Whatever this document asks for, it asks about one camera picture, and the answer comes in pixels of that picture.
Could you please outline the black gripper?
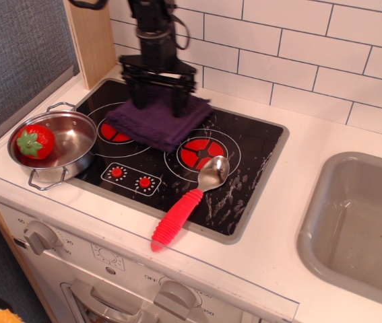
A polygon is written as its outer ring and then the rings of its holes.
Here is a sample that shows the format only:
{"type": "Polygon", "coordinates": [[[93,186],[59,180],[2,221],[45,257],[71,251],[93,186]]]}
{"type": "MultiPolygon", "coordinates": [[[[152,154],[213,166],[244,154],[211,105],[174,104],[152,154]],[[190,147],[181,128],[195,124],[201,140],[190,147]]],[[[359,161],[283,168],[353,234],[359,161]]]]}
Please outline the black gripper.
{"type": "Polygon", "coordinates": [[[153,101],[152,85],[171,87],[173,116],[183,117],[195,91],[196,69],[178,59],[174,34],[138,32],[137,36],[141,52],[119,57],[134,106],[141,110],[153,101]]]}

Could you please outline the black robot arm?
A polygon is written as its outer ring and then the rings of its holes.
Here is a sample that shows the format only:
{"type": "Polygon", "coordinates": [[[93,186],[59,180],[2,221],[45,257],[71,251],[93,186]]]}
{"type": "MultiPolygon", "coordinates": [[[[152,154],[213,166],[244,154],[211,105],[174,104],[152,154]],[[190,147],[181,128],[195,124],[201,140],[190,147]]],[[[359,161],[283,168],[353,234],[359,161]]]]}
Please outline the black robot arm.
{"type": "Polygon", "coordinates": [[[141,53],[122,55],[125,80],[134,105],[143,109],[148,105],[151,87],[171,90],[172,111],[175,117],[185,113],[189,94],[195,91],[196,69],[177,56],[178,49],[186,46],[177,43],[175,24],[183,24],[173,12],[174,1],[130,1],[132,17],[137,21],[135,30],[141,53]]]}

